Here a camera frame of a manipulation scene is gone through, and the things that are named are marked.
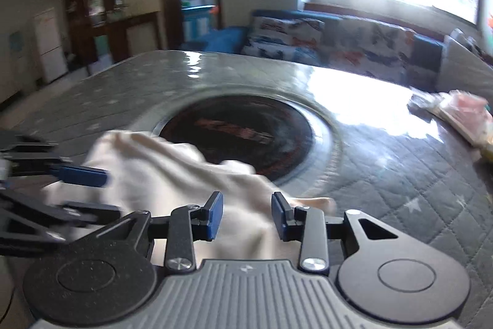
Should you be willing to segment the blue sofa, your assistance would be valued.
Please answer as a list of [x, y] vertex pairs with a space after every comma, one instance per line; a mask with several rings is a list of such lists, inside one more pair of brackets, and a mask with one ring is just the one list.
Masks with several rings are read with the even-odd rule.
[[443, 44], [373, 19], [256, 10], [247, 26], [211, 31], [184, 43], [182, 49], [332, 68], [432, 92]]

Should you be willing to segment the butterfly print cushion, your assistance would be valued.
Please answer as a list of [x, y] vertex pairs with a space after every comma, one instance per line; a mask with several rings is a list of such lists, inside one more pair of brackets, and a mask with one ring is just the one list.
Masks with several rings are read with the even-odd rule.
[[414, 50], [415, 31], [371, 19], [339, 20], [332, 46], [326, 50], [330, 68], [400, 84]]
[[242, 54], [318, 66], [324, 28], [314, 18], [254, 17]]

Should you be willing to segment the right butterfly print cushion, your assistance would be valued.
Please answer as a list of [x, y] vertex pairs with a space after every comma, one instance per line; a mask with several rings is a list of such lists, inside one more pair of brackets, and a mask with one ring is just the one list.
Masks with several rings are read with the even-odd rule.
[[414, 50], [415, 31], [371, 19], [339, 20], [332, 46], [326, 50], [330, 68], [400, 84]]

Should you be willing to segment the black round induction cooktop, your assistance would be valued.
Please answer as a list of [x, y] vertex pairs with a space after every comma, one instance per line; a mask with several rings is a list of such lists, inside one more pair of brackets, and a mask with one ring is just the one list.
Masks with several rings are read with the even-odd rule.
[[304, 162], [314, 142], [307, 118], [291, 104], [257, 95], [223, 95], [185, 107], [160, 136], [192, 144], [206, 161], [236, 160], [275, 181]]

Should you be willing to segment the cream white garment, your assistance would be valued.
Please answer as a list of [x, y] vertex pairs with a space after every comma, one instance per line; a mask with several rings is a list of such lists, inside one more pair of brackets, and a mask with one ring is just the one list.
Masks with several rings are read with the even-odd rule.
[[210, 164], [191, 144], [123, 130], [99, 137], [84, 163], [108, 172], [105, 187], [55, 182], [43, 188], [48, 204], [111, 204], [125, 215], [148, 210], [153, 216], [167, 216], [183, 205], [203, 205], [220, 191], [224, 195], [222, 222], [214, 241], [196, 242], [198, 262], [297, 261], [299, 244], [281, 241], [271, 218], [271, 194], [278, 188], [248, 164], [235, 160]]

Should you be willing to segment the white refrigerator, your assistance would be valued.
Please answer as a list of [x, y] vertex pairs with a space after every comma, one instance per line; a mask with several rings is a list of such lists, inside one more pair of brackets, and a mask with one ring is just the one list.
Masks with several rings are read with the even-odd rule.
[[50, 8], [35, 15], [33, 27], [43, 81], [50, 84], [68, 73], [55, 10]]

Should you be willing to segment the grey white pillow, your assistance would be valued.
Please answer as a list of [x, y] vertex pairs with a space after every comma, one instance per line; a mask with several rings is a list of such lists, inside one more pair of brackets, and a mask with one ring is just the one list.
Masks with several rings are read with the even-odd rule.
[[492, 66], [479, 56], [475, 44], [459, 28], [445, 37], [436, 89], [466, 91], [492, 104]]

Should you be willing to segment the dark wooden display cabinet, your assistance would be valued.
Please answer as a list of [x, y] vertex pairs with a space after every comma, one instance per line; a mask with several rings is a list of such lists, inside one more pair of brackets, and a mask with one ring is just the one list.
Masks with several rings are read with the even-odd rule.
[[158, 13], [129, 13], [124, 0], [64, 0], [69, 56], [90, 69], [104, 56], [113, 64], [161, 49]]

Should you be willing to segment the left butterfly print cushion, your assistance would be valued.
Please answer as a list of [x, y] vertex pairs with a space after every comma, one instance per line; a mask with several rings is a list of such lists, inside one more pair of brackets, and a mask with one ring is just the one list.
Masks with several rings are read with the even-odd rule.
[[242, 54], [318, 66], [324, 28], [314, 18], [254, 17]]

